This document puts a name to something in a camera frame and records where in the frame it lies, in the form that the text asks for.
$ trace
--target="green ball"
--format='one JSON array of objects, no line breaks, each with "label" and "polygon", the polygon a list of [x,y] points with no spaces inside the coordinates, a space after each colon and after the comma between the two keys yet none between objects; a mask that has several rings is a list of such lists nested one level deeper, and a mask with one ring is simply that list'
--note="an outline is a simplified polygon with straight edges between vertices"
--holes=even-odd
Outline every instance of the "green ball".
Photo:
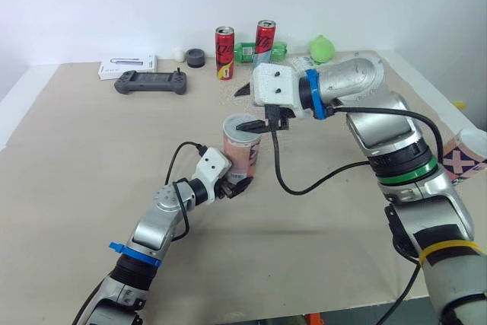
[{"label": "green ball", "polygon": [[310,42],[311,58],[316,62],[327,62],[335,55],[335,47],[332,41],[319,35]]}]

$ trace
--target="beige table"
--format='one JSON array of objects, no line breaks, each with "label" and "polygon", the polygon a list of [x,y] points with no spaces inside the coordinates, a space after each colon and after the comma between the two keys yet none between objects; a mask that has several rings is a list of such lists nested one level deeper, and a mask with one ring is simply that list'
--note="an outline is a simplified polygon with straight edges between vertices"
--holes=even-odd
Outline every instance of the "beige table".
[{"label": "beige table", "polygon": [[[108,243],[126,241],[176,146],[187,139],[221,146],[229,113],[263,114],[231,97],[248,81],[249,65],[227,82],[216,79],[212,59],[202,69],[183,67],[182,97],[124,96],[98,80],[97,69],[60,66],[0,152],[0,323],[71,323],[116,262]],[[413,110],[438,121],[388,65],[387,80]],[[279,136],[283,176],[295,189],[364,160],[344,116],[292,120]],[[185,150],[174,177],[189,177],[196,161]],[[485,172],[459,191],[487,247]],[[248,191],[191,212],[191,232],[171,246],[142,315],[147,324],[217,323],[393,301],[413,267],[393,251],[385,205],[369,167],[289,196],[276,182],[266,136]],[[420,275],[410,296],[424,295]]]}]

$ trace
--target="paper cup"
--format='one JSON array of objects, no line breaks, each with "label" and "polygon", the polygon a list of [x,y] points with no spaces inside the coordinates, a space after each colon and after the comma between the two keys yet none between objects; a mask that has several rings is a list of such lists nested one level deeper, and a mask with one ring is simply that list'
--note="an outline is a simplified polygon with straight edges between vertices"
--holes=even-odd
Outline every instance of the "paper cup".
[{"label": "paper cup", "polygon": [[453,184],[487,167],[487,132],[462,129],[444,146],[443,165]]},{"label": "paper cup", "polygon": [[223,153],[231,160],[231,168],[227,172],[230,183],[237,184],[256,173],[260,134],[237,130],[241,123],[255,120],[251,114],[241,113],[232,114],[223,122]]}]

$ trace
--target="green ring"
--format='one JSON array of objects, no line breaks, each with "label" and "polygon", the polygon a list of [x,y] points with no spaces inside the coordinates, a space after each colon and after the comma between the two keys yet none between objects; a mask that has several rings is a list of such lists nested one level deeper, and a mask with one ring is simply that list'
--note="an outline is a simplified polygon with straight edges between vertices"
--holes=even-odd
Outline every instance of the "green ring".
[{"label": "green ring", "polygon": [[382,184],[404,183],[404,182],[407,182],[408,180],[420,178],[423,175],[429,173],[430,171],[432,171],[433,169],[436,168],[437,164],[438,164],[438,161],[436,160],[436,158],[432,157],[425,165],[422,165],[418,169],[415,169],[415,170],[410,171],[410,172],[405,173],[405,174],[396,175],[394,177],[377,177],[377,179]]}]

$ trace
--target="white box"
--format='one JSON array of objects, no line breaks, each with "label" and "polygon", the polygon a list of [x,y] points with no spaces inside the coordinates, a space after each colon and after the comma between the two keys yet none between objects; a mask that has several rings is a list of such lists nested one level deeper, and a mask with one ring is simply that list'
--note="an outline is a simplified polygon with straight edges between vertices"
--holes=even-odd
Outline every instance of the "white box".
[{"label": "white box", "polygon": [[158,59],[155,55],[143,57],[113,57],[101,62],[98,75],[100,80],[118,79],[124,72],[156,72]]}]

